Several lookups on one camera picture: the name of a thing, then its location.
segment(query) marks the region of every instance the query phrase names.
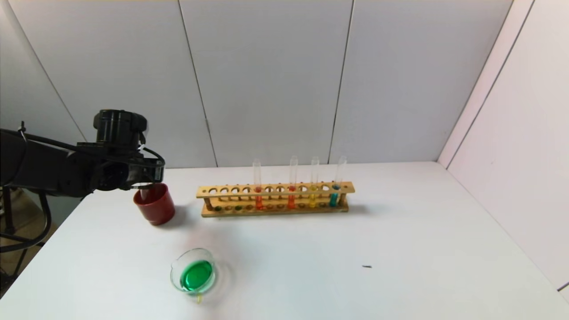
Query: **table surface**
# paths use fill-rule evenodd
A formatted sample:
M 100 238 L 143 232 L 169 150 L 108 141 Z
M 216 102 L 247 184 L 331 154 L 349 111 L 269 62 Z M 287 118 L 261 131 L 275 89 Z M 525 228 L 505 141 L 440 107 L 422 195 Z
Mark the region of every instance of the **table surface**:
M 333 179 L 334 166 L 320 168 Z M 286 182 L 288 167 L 262 175 Z M 133 191 L 89 195 L 0 300 L 0 317 L 569 319 L 569 303 L 437 163 L 348 165 L 356 193 L 344 214 L 200 216 L 199 185 L 251 178 L 251 168 L 166 170 L 176 215 L 161 227 Z M 169 279 L 170 263 L 198 247 L 218 272 L 199 305 Z

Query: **glass test tube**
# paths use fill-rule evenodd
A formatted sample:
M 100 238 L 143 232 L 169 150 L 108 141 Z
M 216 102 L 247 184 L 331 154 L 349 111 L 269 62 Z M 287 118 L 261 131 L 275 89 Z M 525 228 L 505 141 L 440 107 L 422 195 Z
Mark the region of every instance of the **glass test tube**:
M 346 158 L 345 155 L 340 157 L 340 160 L 338 161 L 338 167 L 336 169 L 336 179 L 334 179 L 334 184 L 332 185 L 332 188 L 334 190 L 339 190 L 341 189 L 341 183 L 342 180 L 344 179 L 344 169 L 346 168 L 346 163 L 348 162 L 348 159 Z M 338 200 L 338 194 L 331 194 L 330 195 L 330 207 L 335 207 L 336 203 Z
M 295 191 L 296 190 L 296 167 L 298 167 L 298 158 L 293 155 L 290 158 L 290 171 L 288 172 L 288 190 Z M 288 196 L 288 208 L 294 209 L 294 198 L 295 195 Z
M 311 173 L 310 173 L 310 191 L 316 191 L 318 190 L 318 186 L 316 186 L 316 184 L 318 183 L 318 165 L 320 164 L 320 159 L 318 157 L 312 157 L 312 162 L 311 162 Z M 311 194 L 308 196 L 309 202 L 308 202 L 308 206 L 311 208 L 315 208 L 316 207 L 316 195 L 315 194 Z
M 261 160 L 255 159 L 253 161 L 253 182 L 255 183 L 255 192 L 262 192 L 261 187 Z M 255 208 L 263 210 L 263 197 L 258 195 L 255 197 Z

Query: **wooden test tube rack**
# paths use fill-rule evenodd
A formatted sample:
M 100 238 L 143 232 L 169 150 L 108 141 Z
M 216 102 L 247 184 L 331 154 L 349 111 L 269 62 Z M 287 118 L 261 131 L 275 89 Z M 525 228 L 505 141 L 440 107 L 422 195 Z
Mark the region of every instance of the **wooden test tube rack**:
M 356 190 L 351 182 L 341 182 L 340 189 L 332 188 L 334 182 L 320 182 L 317 190 L 310 191 L 310 183 L 297 183 L 296 191 L 289 191 L 287 184 L 262 184 L 262 192 L 254 192 L 255 186 L 236 184 L 224 186 L 200 186 L 196 198 L 204 199 L 202 217 L 293 215 L 325 212 L 348 212 L 346 194 Z M 316 195 L 316 207 L 310 207 L 309 195 Z M 331 207 L 330 197 L 338 194 L 336 207 Z M 295 208 L 288 207 L 288 196 L 295 196 Z M 263 210 L 255 207 L 255 197 L 263 199 Z

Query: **orange liquid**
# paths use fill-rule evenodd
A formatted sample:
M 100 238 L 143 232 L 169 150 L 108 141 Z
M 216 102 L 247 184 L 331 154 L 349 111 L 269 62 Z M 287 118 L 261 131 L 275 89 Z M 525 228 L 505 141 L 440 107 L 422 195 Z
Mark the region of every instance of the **orange liquid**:
M 288 187 L 289 191 L 295 191 L 296 187 L 295 186 L 289 186 Z M 295 205 L 294 205 L 294 195 L 289 195 L 288 196 L 288 208 L 289 209 L 294 209 Z

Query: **red liquid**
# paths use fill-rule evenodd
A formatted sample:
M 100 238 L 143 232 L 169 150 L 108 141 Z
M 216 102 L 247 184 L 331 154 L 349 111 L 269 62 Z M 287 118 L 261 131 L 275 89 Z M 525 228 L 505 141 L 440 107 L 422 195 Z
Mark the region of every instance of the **red liquid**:
M 263 188 L 255 187 L 255 192 L 261 192 L 261 191 L 263 191 Z M 260 195 L 255 197 L 255 208 L 257 210 L 263 210 L 263 197 L 261 197 Z
M 295 186 L 289 186 L 289 187 L 288 187 L 288 190 L 289 190 L 289 191 L 295 191 L 295 190 L 296 190 L 296 187 L 295 187 Z M 289 195 L 289 196 L 288 196 L 288 208 L 289 208 L 289 209 L 294 209 L 294 208 L 295 208 L 295 206 L 294 206 L 294 195 Z

